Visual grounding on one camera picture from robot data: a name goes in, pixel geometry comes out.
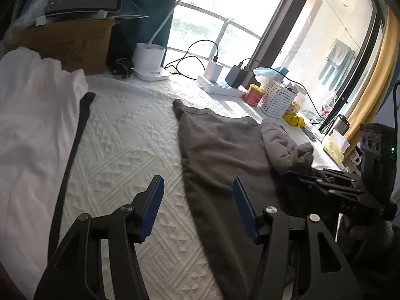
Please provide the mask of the plastic water bottle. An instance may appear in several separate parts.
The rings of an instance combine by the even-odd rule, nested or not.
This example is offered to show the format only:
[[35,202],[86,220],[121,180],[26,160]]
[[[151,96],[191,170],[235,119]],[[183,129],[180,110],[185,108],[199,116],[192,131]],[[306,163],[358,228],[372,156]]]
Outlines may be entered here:
[[325,119],[336,103],[336,94],[331,95],[321,106],[321,116]]

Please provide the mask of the white desk lamp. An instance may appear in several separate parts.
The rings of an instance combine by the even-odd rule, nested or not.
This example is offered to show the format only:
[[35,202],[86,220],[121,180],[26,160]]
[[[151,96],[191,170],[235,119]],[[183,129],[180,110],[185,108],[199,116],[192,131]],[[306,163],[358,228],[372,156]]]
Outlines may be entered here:
[[161,66],[166,48],[161,45],[154,44],[153,41],[164,28],[167,21],[174,13],[176,6],[178,6],[181,1],[182,0],[177,0],[174,2],[173,7],[167,13],[147,43],[136,44],[131,61],[133,64],[133,73],[139,79],[153,82],[166,80],[170,77],[170,73]]

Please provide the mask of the red yellow-lidded can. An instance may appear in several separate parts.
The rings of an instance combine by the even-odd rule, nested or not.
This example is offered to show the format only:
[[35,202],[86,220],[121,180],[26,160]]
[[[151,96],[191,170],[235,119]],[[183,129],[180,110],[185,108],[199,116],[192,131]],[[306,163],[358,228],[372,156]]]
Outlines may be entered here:
[[252,83],[245,94],[244,101],[250,106],[258,106],[259,101],[264,95],[265,91],[258,85]]

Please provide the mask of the white power strip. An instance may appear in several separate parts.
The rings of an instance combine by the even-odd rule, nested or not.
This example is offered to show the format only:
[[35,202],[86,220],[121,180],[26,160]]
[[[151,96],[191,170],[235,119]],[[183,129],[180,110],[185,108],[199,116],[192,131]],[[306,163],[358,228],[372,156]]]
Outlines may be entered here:
[[202,75],[199,75],[196,79],[197,85],[208,94],[216,94],[219,96],[228,96],[235,98],[242,98],[248,90],[244,87],[239,86],[238,88],[231,87],[226,82],[211,82]]

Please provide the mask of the yellow curtain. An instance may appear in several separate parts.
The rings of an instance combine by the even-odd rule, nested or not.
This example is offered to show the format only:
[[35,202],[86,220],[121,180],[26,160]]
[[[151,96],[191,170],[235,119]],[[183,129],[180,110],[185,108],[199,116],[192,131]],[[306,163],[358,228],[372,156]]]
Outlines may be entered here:
[[378,59],[373,68],[359,101],[349,118],[350,129],[345,138],[349,147],[344,155],[347,157],[361,138],[361,124],[370,123],[383,104],[383,99],[389,90],[399,53],[399,20],[390,7],[387,8],[384,35],[378,53]]

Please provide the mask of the white charger adapter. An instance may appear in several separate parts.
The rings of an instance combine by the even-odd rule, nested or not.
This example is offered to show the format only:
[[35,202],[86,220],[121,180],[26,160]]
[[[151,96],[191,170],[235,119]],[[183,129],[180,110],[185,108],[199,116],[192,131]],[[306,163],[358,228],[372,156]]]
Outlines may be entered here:
[[222,65],[218,64],[217,62],[214,62],[213,60],[210,60],[207,64],[203,76],[211,82],[216,82],[218,80],[218,77],[220,76],[222,69],[223,69]]

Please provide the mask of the brown cardboard box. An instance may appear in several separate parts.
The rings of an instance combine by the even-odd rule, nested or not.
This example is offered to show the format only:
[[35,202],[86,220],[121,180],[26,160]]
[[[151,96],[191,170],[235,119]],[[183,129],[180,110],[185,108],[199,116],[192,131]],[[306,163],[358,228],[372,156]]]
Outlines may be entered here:
[[115,23],[113,19],[71,20],[34,26],[18,34],[7,48],[28,48],[42,58],[59,60],[69,72],[82,69],[86,75],[101,74]]

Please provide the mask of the black charger adapter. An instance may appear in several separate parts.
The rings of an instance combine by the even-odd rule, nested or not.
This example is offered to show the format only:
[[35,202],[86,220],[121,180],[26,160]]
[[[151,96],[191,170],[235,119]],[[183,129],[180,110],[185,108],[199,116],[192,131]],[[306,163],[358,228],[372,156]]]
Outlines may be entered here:
[[225,82],[232,88],[238,88],[248,75],[248,70],[242,69],[234,65],[225,78]]

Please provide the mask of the dark grey t-shirt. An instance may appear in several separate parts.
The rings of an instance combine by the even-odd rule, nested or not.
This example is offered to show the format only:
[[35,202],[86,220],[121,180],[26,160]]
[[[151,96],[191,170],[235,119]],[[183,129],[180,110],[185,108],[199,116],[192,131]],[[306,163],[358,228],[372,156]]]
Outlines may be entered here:
[[290,170],[315,173],[313,145],[295,142],[273,120],[229,118],[179,99],[173,111],[184,191],[215,281],[225,299],[251,299],[262,249],[244,230],[233,181],[241,181],[257,212],[274,205],[297,218],[316,213],[335,232],[338,214],[286,179]]

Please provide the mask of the yellow plush toy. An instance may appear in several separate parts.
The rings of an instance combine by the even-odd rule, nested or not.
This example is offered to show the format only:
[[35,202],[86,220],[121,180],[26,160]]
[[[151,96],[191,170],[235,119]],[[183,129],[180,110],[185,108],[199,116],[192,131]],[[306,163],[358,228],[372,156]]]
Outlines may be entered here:
[[291,126],[293,127],[302,127],[305,128],[307,124],[303,117],[298,115],[298,111],[300,110],[300,105],[293,101],[289,108],[285,111],[282,115],[282,118]]

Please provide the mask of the white perforated basket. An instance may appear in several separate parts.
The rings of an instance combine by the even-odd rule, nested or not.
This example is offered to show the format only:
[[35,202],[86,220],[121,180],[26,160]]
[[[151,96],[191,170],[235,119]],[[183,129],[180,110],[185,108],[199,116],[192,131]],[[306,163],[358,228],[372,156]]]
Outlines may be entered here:
[[268,117],[280,119],[286,110],[292,105],[296,93],[291,88],[278,83],[276,80],[268,80],[260,84],[264,95],[258,102],[258,108]]

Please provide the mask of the white textured tablecloth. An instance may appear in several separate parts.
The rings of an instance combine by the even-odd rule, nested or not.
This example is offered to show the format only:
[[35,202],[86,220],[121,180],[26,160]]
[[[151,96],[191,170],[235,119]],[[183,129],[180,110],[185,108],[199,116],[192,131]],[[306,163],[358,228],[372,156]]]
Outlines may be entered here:
[[110,213],[159,174],[165,179],[165,196],[150,238],[138,247],[149,295],[153,299],[225,299],[187,203],[172,103],[179,99],[198,109],[255,121],[258,114],[237,101],[211,97],[189,82],[85,79],[88,91],[80,102],[49,243],[60,240],[80,213]]

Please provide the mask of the blue face mask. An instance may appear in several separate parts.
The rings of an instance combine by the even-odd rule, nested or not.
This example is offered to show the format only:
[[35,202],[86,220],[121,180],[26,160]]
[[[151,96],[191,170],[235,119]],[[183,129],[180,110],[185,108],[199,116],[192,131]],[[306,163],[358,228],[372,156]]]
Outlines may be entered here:
[[255,76],[255,80],[258,83],[267,83],[270,80],[274,80],[277,82],[281,82],[288,74],[289,70],[285,67],[279,68],[267,68],[267,67],[258,67],[253,69],[253,74]]

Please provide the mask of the white folded garment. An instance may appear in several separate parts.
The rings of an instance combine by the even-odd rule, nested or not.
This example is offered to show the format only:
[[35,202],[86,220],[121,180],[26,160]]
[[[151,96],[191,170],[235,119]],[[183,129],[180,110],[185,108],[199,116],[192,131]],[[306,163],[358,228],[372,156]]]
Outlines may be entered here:
[[48,262],[56,202],[73,148],[82,70],[20,47],[1,58],[1,263],[34,297]]

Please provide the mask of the yellow tissue pack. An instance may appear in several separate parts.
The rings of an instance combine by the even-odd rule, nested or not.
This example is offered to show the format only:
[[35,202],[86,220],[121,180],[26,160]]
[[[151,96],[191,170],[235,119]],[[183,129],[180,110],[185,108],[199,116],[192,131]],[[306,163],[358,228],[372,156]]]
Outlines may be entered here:
[[349,141],[336,129],[323,139],[323,150],[337,165],[345,159],[345,151],[349,146]]

